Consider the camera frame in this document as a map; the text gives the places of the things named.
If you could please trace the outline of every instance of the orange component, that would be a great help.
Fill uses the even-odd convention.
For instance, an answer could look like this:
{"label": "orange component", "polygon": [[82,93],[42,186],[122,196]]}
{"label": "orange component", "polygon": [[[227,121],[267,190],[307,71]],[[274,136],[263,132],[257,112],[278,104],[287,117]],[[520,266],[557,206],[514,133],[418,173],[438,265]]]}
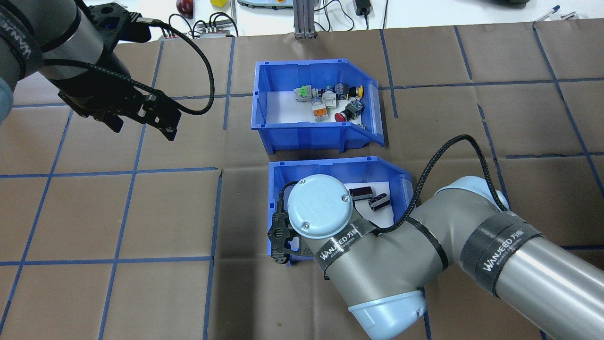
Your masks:
{"label": "orange component", "polygon": [[313,110],[312,112],[315,115],[315,117],[324,117],[324,116],[327,115],[327,109],[326,108],[320,108],[320,109],[317,109],[317,110]]}

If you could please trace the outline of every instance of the connector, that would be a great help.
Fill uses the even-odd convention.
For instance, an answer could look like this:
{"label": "connector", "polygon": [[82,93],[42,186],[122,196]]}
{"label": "connector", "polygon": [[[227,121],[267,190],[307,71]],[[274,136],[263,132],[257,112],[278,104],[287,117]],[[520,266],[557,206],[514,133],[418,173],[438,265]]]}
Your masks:
{"label": "connector", "polygon": [[355,0],[355,13],[358,16],[365,16],[371,13],[370,0]]}

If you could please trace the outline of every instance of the metal bracket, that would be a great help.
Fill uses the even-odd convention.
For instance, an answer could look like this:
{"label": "metal bracket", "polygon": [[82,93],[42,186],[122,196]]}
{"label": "metal bracket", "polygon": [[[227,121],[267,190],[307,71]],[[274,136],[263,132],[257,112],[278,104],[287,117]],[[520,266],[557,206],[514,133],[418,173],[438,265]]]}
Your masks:
{"label": "metal bracket", "polygon": [[[302,240],[296,230],[289,224],[287,212],[276,212],[272,215],[272,225],[268,231],[271,241],[271,257],[278,264],[289,262],[290,255],[314,256],[308,245]],[[298,250],[291,250],[289,242],[298,237],[300,240]]]}
{"label": "metal bracket", "polygon": [[316,38],[313,0],[294,0],[294,35],[296,39]]}

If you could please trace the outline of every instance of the electrical component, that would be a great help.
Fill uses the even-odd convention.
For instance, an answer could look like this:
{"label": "electrical component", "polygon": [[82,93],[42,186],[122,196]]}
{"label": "electrical component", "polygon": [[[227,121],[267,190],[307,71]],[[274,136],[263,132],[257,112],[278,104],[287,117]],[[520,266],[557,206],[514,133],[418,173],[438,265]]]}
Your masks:
{"label": "electrical component", "polygon": [[302,85],[299,88],[294,88],[294,98],[297,102],[310,102],[312,98],[313,88],[310,85]]}
{"label": "electrical component", "polygon": [[350,97],[363,99],[364,88],[363,85],[350,87],[348,84],[337,83],[335,85],[335,93],[339,100],[345,100]]}
{"label": "electrical component", "polygon": [[373,188],[370,186],[363,186],[361,188],[348,189],[350,196],[353,201],[366,200],[373,198]]}
{"label": "electrical component", "polygon": [[372,211],[378,211],[390,205],[390,197],[384,192],[368,200],[369,207]]}
{"label": "electrical component", "polygon": [[363,112],[364,108],[365,105],[363,103],[358,99],[353,99],[342,112],[336,113],[334,118],[336,122],[348,122],[357,118]]}
{"label": "electrical component", "polygon": [[371,13],[370,0],[355,0],[355,13],[358,16],[367,16]]}
{"label": "electrical component", "polygon": [[323,103],[328,109],[336,108],[336,94],[333,92],[333,86],[326,86],[323,91]]}
{"label": "electrical component", "polygon": [[327,107],[319,97],[312,99],[312,114],[315,116],[316,122],[323,122],[327,119]]}

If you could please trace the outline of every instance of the black cable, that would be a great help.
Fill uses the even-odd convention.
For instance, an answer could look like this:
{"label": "black cable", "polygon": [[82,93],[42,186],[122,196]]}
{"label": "black cable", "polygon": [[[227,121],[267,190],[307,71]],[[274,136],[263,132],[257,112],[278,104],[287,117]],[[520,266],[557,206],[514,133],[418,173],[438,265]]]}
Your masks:
{"label": "black cable", "polygon": [[197,21],[196,21],[196,22],[193,24],[193,29],[195,29],[195,27],[196,27],[198,24],[203,24],[205,28],[208,28],[208,24],[207,24],[205,21],[203,21],[203,20],[197,20]]}
{"label": "black cable", "polygon": [[352,27],[350,27],[349,29],[347,29],[347,31],[354,30],[355,29],[355,21],[348,14],[346,14],[346,12],[344,11],[344,6],[342,6],[342,2],[340,2],[340,0],[332,0],[332,1],[338,1],[338,3],[340,4],[340,8],[342,9],[342,13],[350,19],[350,22],[352,22]]}
{"label": "black cable", "polygon": [[384,23],[382,24],[382,29],[386,28],[386,15],[388,14],[388,0],[386,0],[386,4],[384,5]]}
{"label": "black cable", "polygon": [[77,61],[77,60],[66,60],[66,59],[47,59],[44,61],[44,65],[46,65],[46,66],[72,66],[72,67],[85,68],[88,70],[94,70],[97,72],[101,72],[101,73],[107,74],[109,76],[112,76],[114,78],[120,79],[124,82],[127,82],[127,83],[131,84],[132,86],[137,87],[141,90],[147,91],[148,93],[157,96],[158,98],[164,100],[165,102],[171,103],[172,105],[177,107],[182,112],[192,114],[194,116],[200,116],[200,115],[208,112],[210,110],[210,108],[212,107],[212,104],[214,103],[214,74],[212,73],[212,67],[210,66],[210,62],[208,61],[208,58],[205,56],[204,52],[197,45],[195,45],[195,43],[191,39],[189,39],[186,34],[181,33],[174,27],[170,26],[169,24],[166,24],[165,22],[163,22],[161,20],[154,19],[151,23],[147,23],[147,22],[143,22],[143,23],[146,23],[148,26],[151,26],[151,27],[159,27],[159,28],[163,28],[167,31],[173,32],[174,34],[176,34],[177,36],[182,38],[187,44],[189,44],[189,46],[191,46],[195,50],[195,52],[197,52],[197,54],[201,57],[201,59],[204,61],[205,67],[208,70],[208,78],[210,81],[210,98],[208,99],[208,103],[205,105],[204,108],[202,108],[201,110],[193,110],[193,109],[187,108],[186,106],[181,105],[177,101],[175,101],[172,98],[170,98],[169,96],[167,96],[161,90],[154,89],[154,88],[147,86],[141,82],[138,82],[128,76],[125,76],[121,73],[109,70],[105,67],[101,67],[98,65],[89,64],[87,62],[81,62],[81,61]]}
{"label": "black cable", "polygon": [[324,32],[327,32],[327,30],[325,29],[325,27],[323,27],[323,26],[322,26],[321,24],[319,24],[317,21],[315,21],[315,25],[319,25],[319,27],[321,27],[321,29],[322,29]]}
{"label": "black cable", "polygon": [[288,188],[288,186],[292,186],[298,184],[298,181],[291,181],[287,184],[285,184],[283,186],[283,188],[281,188],[281,191],[279,192],[279,198],[277,199],[277,212],[284,212],[285,210],[283,209],[283,197],[285,196],[285,189]]}
{"label": "black cable", "polygon": [[320,10],[324,10],[324,9],[325,9],[325,8],[327,8],[327,6],[329,6],[329,5],[330,5],[332,2],[336,2],[336,1],[338,1],[338,0],[331,0],[330,2],[328,2],[328,3],[327,3],[327,5],[324,5],[324,6],[323,6],[323,7],[321,7],[321,8],[317,8],[317,9],[315,10],[315,12],[318,12],[318,11],[320,11]]}
{"label": "black cable", "polygon": [[177,17],[179,17],[179,18],[181,18],[182,20],[185,21],[185,23],[187,24],[187,26],[189,26],[189,32],[191,32],[191,36],[193,36],[194,35],[193,34],[193,27],[191,27],[191,24],[188,23],[187,18],[183,17],[180,14],[177,14],[177,13],[170,14],[170,16],[168,17],[168,25],[171,26],[171,27],[173,27],[172,26],[172,18],[174,18],[175,16],[177,16]]}
{"label": "black cable", "polygon": [[346,16],[347,18],[349,18],[350,22],[352,22],[352,27],[350,27],[349,29],[347,29],[347,31],[352,31],[353,29],[355,29],[355,21],[348,14],[346,14],[346,11],[344,11],[344,6],[342,5],[342,2],[340,0],[331,0],[325,6],[323,6],[321,8],[317,8],[315,11],[324,10],[325,8],[327,8],[327,6],[329,6],[330,4],[332,4],[334,2],[339,3],[340,8],[341,8],[342,13],[344,14],[344,16]]}
{"label": "black cable", "polygon": [[325,12],[325,19],[327,19],[327,25],[328,25],[327,30],[331,31],[332,30],[332,22],[329,21],[329,14],[327,14],[327,8],[324,8],[323,11]]}
{"label": "black cable", "polygon": [[214,21],[213,21],[214,27],[216,27],[216,19],[218,19],[221,16],[225,16],[227,19],[229,19],[231,21],[231,23],[233,23],[233,27],[235,28],[235,33],[237,34],[237,36],[239,36],[239,30],[237,29],[237,24],[235,24],[235,20],[233,20],[231,18],[231,16],[229,16],[228,14],[226,14],[224,12],[216,12],[213,14],[216,14],[216,16],[214,17]]}
{"label": "black cable", "polygon": [[432,159],[430,159],[430,162],[428,162],[428,164],[426,165],[426,168],[423,170],[422,175],[419,178],[419,181],[417,181],[417,187],[416,187],[415,192],[413,192],[413,197],[411,198],[411,202],[409,202],[409,206],[407,207],[407,209],[405,210],[405,213],[401,216],[401,218],[390,227],[376,228],[373,231],[374,234],[379,235],[379,234],[383,234],[383,233],[387,233],[387,232],[392,232],[392,231],[395,231],[396,229],[398,229],[401,225],[403,225],[403,223],[406,221],[406,219],[411,215],[411,212],[413,211],[413,209],[415,209],[417,200],[419,199],[419,195],[422,193],[423,185],[426,182],[426,179],[428,178],[428,174],[430,173],[430,171],[432,170],[432,168],[434,167],[436,162],[439,160],[440,156],[442,156],[445,153],[445,151],[447,151],[447,149],[450,148],[453,144],[460,142],[462,140],[467,140],[474,148],[474,151],[476,151],[476,155],[478,155],[478,159],[480,161],[480,166],[483,169],[484,180],[487,182],[487,186],[489,187],[489,192],[490,192],[491,196],[493,196],[495,203],[497,204],[499,209],[501,209],[501,211],[507,210],[506,206],[503,205],[503,203],[499,199],[499,196],[497,196],[497,191],[495,190],[495,187],[493,186],[493,181],[489,174],[489,165],[487,164],[487,161],[484,158],[484,155],[483,155],[482,150],[480,149],[480,146],[478,146],[478,143],[476,142],[476,140],[474,138],[472,138],[472,136],[467,135],[467,134],[462,134],[462,135],[449,139],[449,141],[446,142],[443,146],[441,146],[440,149],[434,154],[434,156],[432,156]]}

